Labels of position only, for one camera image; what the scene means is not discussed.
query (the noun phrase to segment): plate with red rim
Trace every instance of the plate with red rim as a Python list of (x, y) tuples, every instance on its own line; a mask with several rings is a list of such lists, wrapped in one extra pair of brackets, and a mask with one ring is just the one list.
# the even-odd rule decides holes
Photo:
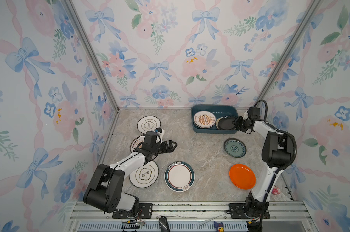
[(194, 171), (186, 162), (173, 162), (165, 171), (165, 182), (172, 191), (185, 192), (194, 184)]
[(209, 111), (199, 111), (193, 116), (193, 122), (197, 127), (206, 129), (215, 125), (216, 117)]
[(135, 138), (131, 144), (130, 144), (130, 152), (133, 152), (135, 150), (135, 148), (141, 143), (144, 142), (144, 138), (145, 138), (145, 134)]

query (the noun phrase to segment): dish rack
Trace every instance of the dish rack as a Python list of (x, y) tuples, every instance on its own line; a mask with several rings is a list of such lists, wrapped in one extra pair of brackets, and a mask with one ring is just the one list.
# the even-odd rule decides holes
[(213, 125), (210, 128), (204, 129), (196, 126), (193, 122), (193, 117), (194, 115), (199, 112), (199, 111), (209, 111), (215, 115), (216, 120), (221, 117), (225, 116), (236, 116), (238, 117), (237, 110), (230, 105), (194, 105), (192, 107), (192, 112), (191, 112), (191, 120), (192, 120), (192, 126), (193, 130), (196, 133), (206, 133), (206, 134), (235, 134), (237, 133), (237, 129), (235, 130), (219, 130), (216, 127), (216, 124)]

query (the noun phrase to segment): white plate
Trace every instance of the white plate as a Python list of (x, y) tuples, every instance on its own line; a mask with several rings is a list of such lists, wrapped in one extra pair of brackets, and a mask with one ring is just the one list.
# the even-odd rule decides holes
[(183, 161), (170, 164), (165, 171), (166, 185), (175, 192), (184, 192), (194, 183), (192, 167)]
[(145, 116), (138, 122), (138, 130), (145, 134), (148, 131), (154, 131), (156, 128), (161, 126), (161, 121), (154, 116)]
[(145, 134), (134, 139), (130, 145), (130, 152), (133, 152), (139, 143), (144, 142), (144, 138)]
[(199, 111), (193, 117), (193, 122), (200, 128), (210, 128), (215, 125), (215, 115), (209, 111)]
[(130, 182), (138, 188), (151, 186), (158, 178), (158, 166), (156, 162), (151, 161), (146, 165), (136, 169), (130, 175)]

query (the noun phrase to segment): black handle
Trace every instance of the black handle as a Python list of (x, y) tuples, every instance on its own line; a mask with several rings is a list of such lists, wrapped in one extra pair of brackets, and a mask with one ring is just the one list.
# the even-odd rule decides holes
[(158, 220), (161, 232), (170, 232), (170, 227), (165, 216), (161, 216)]

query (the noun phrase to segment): black cable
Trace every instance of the black cable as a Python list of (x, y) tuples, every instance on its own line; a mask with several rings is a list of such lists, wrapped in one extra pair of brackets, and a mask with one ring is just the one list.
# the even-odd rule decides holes
[(288, 133), (287, 131), (283, 131), (283, 130), (279, 130), (279, 129), (276, 129), (276, 131), (287, 135), (291, 139), (292, 146), (293, 146), (293, 152), (292, 152), (290, 161), (288, 163), (286, 163), (285, 165), (283, 165), (282, 167), (278, 168), (275, 171), (275, 173), (278, 174), (281, 170), (283, 170), (283, 169), (287, 168), (288, 166), (292, 165), (293, 161), (295, 161), (296, 155), (297, 155), (297, 144), (296, 144), (296, 141), (295, 141), (295, 137), (292, 134)]
[(103, 215), (105, 214), (105, 211), (106, 211), (106, 209), (107, 209), (107, 203), (108, 203), (108, 199), (107, 199), (107, 191), (108, 191), (108, 186), (109, 186), (109, 183), (110, 183), (110, 180), (112, 179), (112, 176), (113, 176), (113, 171), (112, 171), (112, 173), (110, 174), (110, 177), (109, 177), (109, 179), (108, 179), (108, 183), (107, 183), (107, 188), (106, 188), (106, 193), (105, 193), (105, 205), (104, 205), (104, 212), (103, 212)]
[(135, 231), (138, 229), (138, 226), (140, 227), (140, 225), (138, 225), (138, 218), (131, 212), (131, 211), (127, 211), (127, 210), (123, 210), (122, 211), (126, 211), (126, 212), (129, 212), (131, 213), (131, 215), (135, 218), (135, 224), (136, 224), (136, 227), (135, 227)]
[(265, 104), (265, 115), (264, 115), (264, 122), (267, 122), (267, 115), (268, 115), (268, 104), (265, 100), (263, 99), (260, 99), (258, 100), (255, 104), (254, 104), (254, 107), (256, 107), (256, 105), (259, 103), (259, 102), (264, 102)]
[(231, 214), (234, 211), (239, 210), (240, 208), (242, 208), (243, 206), (245, 206), (246, 203), (243, 203), (242, 205), (238, 206), (237, 208), (233, 209), (232, 211), (227, 211), (227, 214)]

